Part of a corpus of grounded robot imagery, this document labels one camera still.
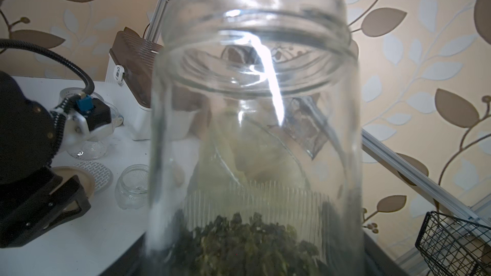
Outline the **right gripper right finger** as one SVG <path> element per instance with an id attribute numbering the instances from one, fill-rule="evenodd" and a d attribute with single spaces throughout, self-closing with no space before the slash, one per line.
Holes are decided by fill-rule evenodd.
<path id="1" fill-rule="evenodd" d="M 364 274 L 408 276 L 366 233 L 364 234 Z"/>

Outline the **jar with beige lid back-left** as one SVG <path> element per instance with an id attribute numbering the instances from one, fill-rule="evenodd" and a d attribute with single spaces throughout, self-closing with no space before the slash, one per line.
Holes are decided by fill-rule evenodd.
<path id="1" fill-rule="evenodd" d="M 149 167 L 134 164 L 120 175 L 115 187 L 115 199 L 123 210 L 137 210 L 147 204 Z"/>

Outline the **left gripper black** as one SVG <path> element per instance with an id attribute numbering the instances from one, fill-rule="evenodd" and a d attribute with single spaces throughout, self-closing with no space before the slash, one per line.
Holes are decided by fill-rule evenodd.
<path id="1" fill-rule="evenodd" d="M 61 183 L 43 167 L 1 187 L 1 246 L 21 247 L 50 230 L 85 215 L 91 204 L 78 176 Z"/>

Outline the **jar with beige lid front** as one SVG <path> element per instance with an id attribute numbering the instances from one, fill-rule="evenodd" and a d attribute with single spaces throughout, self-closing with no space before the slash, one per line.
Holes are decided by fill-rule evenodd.
<path id="1" fill-rule="evenodd" d="M 170 0 L 143 275 L 363 275 L 344 0 Z"/>

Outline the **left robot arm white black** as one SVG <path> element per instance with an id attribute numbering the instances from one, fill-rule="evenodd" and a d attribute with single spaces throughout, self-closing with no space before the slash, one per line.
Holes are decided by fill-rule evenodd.
<path id="1" fill-rule="evenodd" d="M 81 130 L 111 126 L 111 111 L 92 98 L 95 85 L 76 64 L 44 47 L 2 39 L 2 50 L 41 54 L 67 67 L 85 84 L 48 111 L 26 98 L 9 74 L 1 73 L 1 248 L 22 247 L 91 208 L 80 179 L 64 180 L 51 163 L 65 139 L 66 123 L 81 118 Z"/>

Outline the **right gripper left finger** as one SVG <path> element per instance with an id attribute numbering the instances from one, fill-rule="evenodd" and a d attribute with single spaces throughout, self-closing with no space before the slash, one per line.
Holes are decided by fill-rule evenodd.
<path id="1" fill-rule="evenodd" d="M 145 254 L 145 234 L 139 237 L 113 264 L 100 276 L 138 276 L 142 275 Z"/>

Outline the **patterned white jar lid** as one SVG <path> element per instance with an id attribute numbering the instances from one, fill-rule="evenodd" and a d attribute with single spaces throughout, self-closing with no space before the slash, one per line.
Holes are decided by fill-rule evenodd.
<path id="1" fill-rule="evenodd" d="M 113 182 L 113 173 L 107 166 L 101 164 L 100 162 L 79 162 L 74 166 L 87 171 L 93 176 L 95 180 L 95 193 L 100 193 L 106 190 Z"/>

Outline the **brown lidded storage box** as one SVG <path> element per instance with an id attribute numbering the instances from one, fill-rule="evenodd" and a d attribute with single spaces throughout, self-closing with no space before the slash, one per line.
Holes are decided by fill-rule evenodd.
<path id="1" fill-rule="evenodd" d="M 109 63 L 105 83 L 113 105 L 124 118 L 134 141 L 151 139 L 152 73 L 155 57 L 162 47 L 149 42 L 125 28 L 116 34 L 109 50 Z M 171 139 L 179 141 L 189 137 L 198 107 L 193 106 L 192 93 L 175 88 L 175 103 L 171 115 L 175 122 L 169 126 Z"/>

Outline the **clear jar with tea leaves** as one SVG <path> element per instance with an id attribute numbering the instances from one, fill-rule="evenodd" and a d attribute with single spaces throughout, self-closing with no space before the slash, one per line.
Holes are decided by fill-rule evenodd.
<path id="1" fill-rule="evenodd" d="M 76 107 L 67 120 L 62 152 L 79 160 L 97 160 L 107 153 L 106 138 L 113 134 L 124 119 L 117 108 L 94 92 L 93 109 L 80 112 Z"/>

